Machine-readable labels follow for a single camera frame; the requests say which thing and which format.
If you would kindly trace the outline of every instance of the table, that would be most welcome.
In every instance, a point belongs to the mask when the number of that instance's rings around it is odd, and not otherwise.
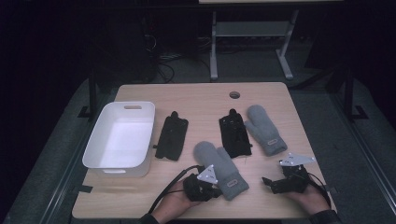
[[[233,99],[231,92],[240,97]],[[283,83],[201,83],[151,84],[121,86],[115,101],[151,101],[156,106],[150,148],[158,143],[166,117],[173,111],[189,121],[185,144],[179,161],[157,159],[152,153],[149,172],[144,177],[101,178],[88,170],[84,186],[91,193],[80,192],[73,208],[76,218],[136,218],[151,207],[155,198],[183,169],[197,164],[192,156],[194,146],[209,141],[221,147],[219,119],[234,108],[247,120],[251,105],[262,105],[278,128],[289,149],[273,157],[266,157],[249,136],[252,156],[238,157],[233,162],[250,189],[227,202],[222,197],[194,207],[181,218],[296,218],[307,214],[294,202],[273,194],[262,183],[262,176],[283,179],[279,160],[289,152],[314,156],[304,127],[300,122],[289,91]],[[316,162],[305,165],[308,172],[323,180]]]

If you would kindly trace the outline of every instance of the person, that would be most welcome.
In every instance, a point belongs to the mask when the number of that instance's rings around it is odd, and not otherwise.
[[[141,224],[164,224],[183,215],[190,208],[201,202],[191,202],[183,191],[183,180],[169,189],[161,200],[158,207],[151,214],[145,214],[139,218]],[[308,185],[303,193],[283,193],[286,197],[297,202],[310,216],[312,224],[341,224],[337,216],[327,204],[320,192],[313,186]]]

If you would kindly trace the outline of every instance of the dark background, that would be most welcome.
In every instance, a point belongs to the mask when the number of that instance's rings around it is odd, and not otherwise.
[[[326,69],[346,61],[396,127],[396,3],[347,3],[347,7],[323,15],[314,10],[301,14],[304,27],[296,27],[297,35],[311,34],[310,27],[320,23],[319,32],[312,33],[317,40],[307,66]],[[158,52],[145,51],[142,34],[155,34],[167,45],[188,43],[192,47],[183,49],[194,53],[194,45],[186,41],[210,32],[200,26],[210,22],[200,18],[203,14],[207,18],[208,12],[173,12],[171,17],[135,11],[98,15],[76,10],[77,5],[74,1],[0,0],[0,221],[71,96],[89,74],[96,74],[101,91],[122,82],[148,83],[155,76]],[[129,27],[126,34],[121,34],[125,27]]]

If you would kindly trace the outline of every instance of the white basket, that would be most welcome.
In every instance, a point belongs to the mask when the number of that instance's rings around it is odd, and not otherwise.
[[[154,124],[152,102],[106,105],[85,148],[82,163],[101,176],[143,176],[149,171]]]

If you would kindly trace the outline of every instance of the gray carpet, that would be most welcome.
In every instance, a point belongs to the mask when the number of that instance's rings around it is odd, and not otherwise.
[[[275,58],[275,48],[276,46],[264,46],[259,50],[220,54],[218,82],[281,81],[293,86],[317,72],[304,68],[309,45],[297,43],[290,46],[288,53],[295,79],[287,81]],[[209,82],[210,75],[206,66],[208,54],[200,55],[199,59],[201,61],[185,58],[168,63],[176,72],[173,80],[176,83]],[[163,71],[170,75],[166,67]],[[359,132],[387,178],[394,182],[396,132],[375,106],[370,92],[359,82],[355,82],[354,103],[362,106],[369,119],[356,120],[354,123],[346,121],[338,106],[342,92],[335,95],[327,93],[324,90],[327,80],[328,77],[325,77],[301,91],[290,91],[290,94],[325,180],[331,188],[338,214],[345,223],[396,223],[396,216],[377,184],[371,164],[364,157],[361,142],[355,133]],[[163,80],[157,76],[152,83],[163,83]],[[117,89],[111,93],[100,93],[99,106],[103,107],[113,101],[116,91]],[[78,118],[80,109],[88,104],[88,83],[85,81],[64,110],[5,223],[132,222],[71,217],[73,203],[86,172],[81,156],[94,125],[94,120]],[[306,220],[282,222],[307,223]]]

